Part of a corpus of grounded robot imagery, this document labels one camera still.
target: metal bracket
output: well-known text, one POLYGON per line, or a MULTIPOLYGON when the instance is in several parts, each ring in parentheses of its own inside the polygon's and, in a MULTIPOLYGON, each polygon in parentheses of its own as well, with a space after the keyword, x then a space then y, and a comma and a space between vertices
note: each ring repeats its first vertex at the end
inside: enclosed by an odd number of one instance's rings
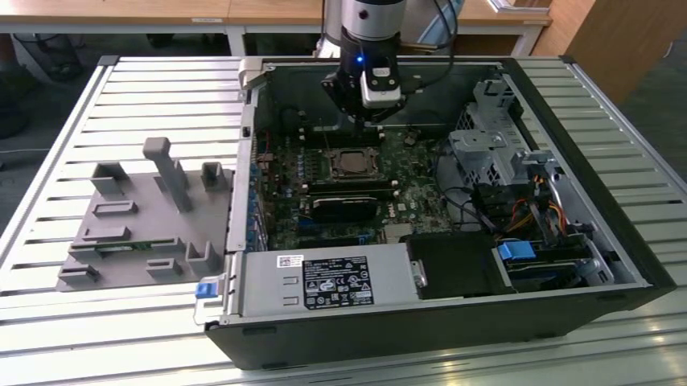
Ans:
POLYGON ((248 90, 264 81, 264 70, 261 58, 247 57, 239 64, 239 85, 248 90))

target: gray 3d printed holder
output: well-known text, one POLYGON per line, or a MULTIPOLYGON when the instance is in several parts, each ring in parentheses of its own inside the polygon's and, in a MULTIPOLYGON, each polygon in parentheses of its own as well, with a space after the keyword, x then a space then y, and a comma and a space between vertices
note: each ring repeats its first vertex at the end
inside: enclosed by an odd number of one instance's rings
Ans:
POLYGON ((143 154, 159 174, 127 175, 119 163, 96 166, 96 193, 59 291, 199 281, 223 271, 232 171, 207 162, 184 173, 167 138, 148 138, 143 154))

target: wooden table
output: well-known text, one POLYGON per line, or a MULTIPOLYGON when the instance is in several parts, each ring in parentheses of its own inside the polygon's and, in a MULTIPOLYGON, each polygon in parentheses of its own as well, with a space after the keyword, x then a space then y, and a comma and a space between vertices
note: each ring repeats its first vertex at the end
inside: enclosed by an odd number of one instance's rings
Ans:
MULTIPOLYGON (((528 55, 541 28, 551 23, 544 14, 499 14, 487 0, 464 0, 459 15, 461 35, 516 35, 513 55, 528 55)), ((244 35, 260 33, 319 33, 321 0, 231 0, 228 41, 232 55, 245 55, 244 35)))
POLYGON ((229 0, 0 0, 0 32, 224 32, 229 0))

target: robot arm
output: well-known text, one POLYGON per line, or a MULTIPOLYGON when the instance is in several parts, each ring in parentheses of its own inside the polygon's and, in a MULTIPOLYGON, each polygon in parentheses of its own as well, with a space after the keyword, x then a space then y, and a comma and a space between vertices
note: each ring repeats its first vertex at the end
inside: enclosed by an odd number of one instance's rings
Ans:
POLYGON ((379 122, 404 107, 396 55, 405 0, 343 0, 340 65, 321 81, 356 122, 379 122))

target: slatted aluminum platform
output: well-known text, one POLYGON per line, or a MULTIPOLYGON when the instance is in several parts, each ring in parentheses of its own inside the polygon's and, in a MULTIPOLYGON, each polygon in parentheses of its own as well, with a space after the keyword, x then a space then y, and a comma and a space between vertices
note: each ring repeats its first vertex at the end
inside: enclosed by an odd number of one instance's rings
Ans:
MULTIPOLYGON (((193 322, 195 284, 56 293, 99 161, 149 172, 167 136, 185 170, 233 168, 239 59, 121 58, 96 69, 0 239, 0 384, 643 384, 687 376, 687 188, 584 73, 520 60, 679 288, 560 339, 243 372, 193 322)), ((528 118, 541 148, 547 140, 528 118)))

